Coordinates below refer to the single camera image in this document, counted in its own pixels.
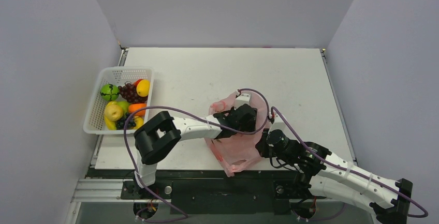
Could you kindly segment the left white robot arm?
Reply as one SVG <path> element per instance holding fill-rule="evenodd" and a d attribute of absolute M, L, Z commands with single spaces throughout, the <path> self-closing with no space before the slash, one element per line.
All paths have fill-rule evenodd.
<path fill-rule="evenodd" d="M 204 118 L 173 117 L 161 111 L 134 133 L 140 158 L 135 172 L 134 191 L 141 198 L 154 192 L 157 163 L 162 161 L 180 141 L 198 138 L 226 139 L 256 130 L 257 109 L 249 104 L 233 107 Z"/>

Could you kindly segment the green fake fruit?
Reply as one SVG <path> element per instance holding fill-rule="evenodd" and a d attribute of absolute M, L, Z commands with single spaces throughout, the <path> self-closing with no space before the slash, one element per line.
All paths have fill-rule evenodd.
<path fill-rule="evenodd" d="M 119 97 L 120 90 L 113 84 L 105 84 L 101 87 L 99 94 L 105 101 L 115 101 Z"/>

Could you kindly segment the dark purple grapes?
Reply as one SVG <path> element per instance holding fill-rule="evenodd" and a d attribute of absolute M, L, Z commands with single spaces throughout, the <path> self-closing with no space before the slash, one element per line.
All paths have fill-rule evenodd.
<path fill-rule="evenodd" d="M 123 115 L 119 120 L 117 120 L 115 122 L 115 126 L 117 130 L 122 130 L 124 129 L 125 123 L 127 118 L 130 116 L 130 113 L 126 113 L 125 115 Z M 135 123 L 134 119 L 132 118 L 128 124 L 127 124 L 127 129 L 134 129 L 137 126 L 137 124 Z"/>

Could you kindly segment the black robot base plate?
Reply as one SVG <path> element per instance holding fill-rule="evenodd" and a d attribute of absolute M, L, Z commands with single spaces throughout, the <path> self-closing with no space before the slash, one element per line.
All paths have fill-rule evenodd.
<path fill-rule="evenodd" d="M 294 171 L 244 171 L 227 177 L 224 171 L 158 170 L 148 189 L 130 178 L 123 182 L 121 199 L 142 206 L 162 197 L 188 214 L 286 215 L 298 202 L 309 206 L 314 196 Z"/>

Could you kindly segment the pink plastic bag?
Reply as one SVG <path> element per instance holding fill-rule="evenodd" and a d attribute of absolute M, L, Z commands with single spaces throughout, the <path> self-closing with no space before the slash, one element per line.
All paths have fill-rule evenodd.
<path fill-rule="evenodd" d="M 260 127 L 263 129 L 270 128 L 271 124 L 267 120 L 268 110 L 263 98 L 252 91 L 242 91 L 241 93 L 252 94 L 250 106 L 257 109 L 256 129 Z M 233 107 L 236 95 L 237 93 L 232 93 L 228 97 L 212 103 L 209 107 L 209 114 L 230 110 Z M 255 148 L 261 136 L 262 130 L 254 135 L 238 133 L 224 139 L 205 138 L 205 143 L 224 169 L 226 176 L 233 177 L 236 173 L 249 169 L 262 160 Z"/>

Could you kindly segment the yellow fake fruit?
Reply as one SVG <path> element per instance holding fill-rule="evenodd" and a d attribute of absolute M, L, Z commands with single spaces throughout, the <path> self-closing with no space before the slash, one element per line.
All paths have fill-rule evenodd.
<path fill-rule="evenodd" d="M 140 97 L 147 97 L 150 92 L 150 81 L 147 79 L 142 79 L 142 81 L 137 85 L 136 92 Z"/>

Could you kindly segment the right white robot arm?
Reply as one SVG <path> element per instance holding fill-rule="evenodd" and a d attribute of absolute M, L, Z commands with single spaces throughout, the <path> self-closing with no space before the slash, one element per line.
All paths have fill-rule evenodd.
<path fill-rule="evenodd" d="M 281 130 L 264 129 L 256 149 L 276 159 L 278 168 L 295 167 L 292 179 L 275 183 L 280 198 L 332 198 L 373 214 L 380 223 L 406 223 L 413 184 L 367 172 L 324 146 L 288 138 Z"/>

